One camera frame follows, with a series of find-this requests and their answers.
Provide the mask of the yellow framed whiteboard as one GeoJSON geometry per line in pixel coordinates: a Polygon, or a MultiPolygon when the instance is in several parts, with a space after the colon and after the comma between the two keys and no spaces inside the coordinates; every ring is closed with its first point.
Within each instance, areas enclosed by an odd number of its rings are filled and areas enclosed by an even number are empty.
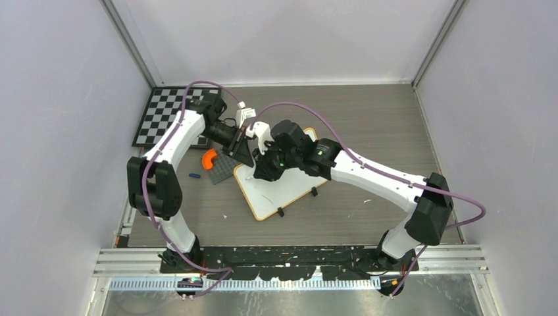
{"type": "Polygon", "coordinates": [[[326,183],[326,179],[312,177],[299,169],[284,171],[281,178],[267,182],[252,178],[255,167],[238,165],[234,177],[256,220],[263,221],[275,213],[284,215],[283,210],[307,194],[317,195],[317,188],[326,183]]]}

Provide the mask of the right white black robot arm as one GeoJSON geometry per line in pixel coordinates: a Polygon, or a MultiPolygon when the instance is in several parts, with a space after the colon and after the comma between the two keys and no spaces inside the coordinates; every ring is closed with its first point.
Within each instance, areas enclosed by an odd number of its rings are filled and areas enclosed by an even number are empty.
{"type": "Polygon", "coordinates": [[[407,252],[421,244],[440,244],[453,209],[451,198],[439,194],[447,188],[442,175],[405,175],[344,149],[337,141],[313,140],[290,120],[273,127],[255,122],[245,135],[257,140],[252,153],[256,179],[274,182],[295,169],[306,176],[359,187],[406,211],[405,220],[387,230],[376,249],[376,263],[382,269],[394,269],[407,252]]]}

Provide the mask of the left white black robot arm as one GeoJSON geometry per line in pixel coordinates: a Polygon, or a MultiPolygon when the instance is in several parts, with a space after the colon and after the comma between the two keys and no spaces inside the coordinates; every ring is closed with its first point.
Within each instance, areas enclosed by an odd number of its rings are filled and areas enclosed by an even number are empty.
{"type": "Polygon", "coordinates": [[[221,97],[185,99],[160,141],[126,165],[130,206],[148,217],[165,240],[162,259],[187,273],[201,268],[203,252],[180,210],[183,194],[176,171],[183,156],[203,136],[222,145],[225,154],[237,162],[254,165],[245,130],[220,119],[226,109],[221,97]]]}

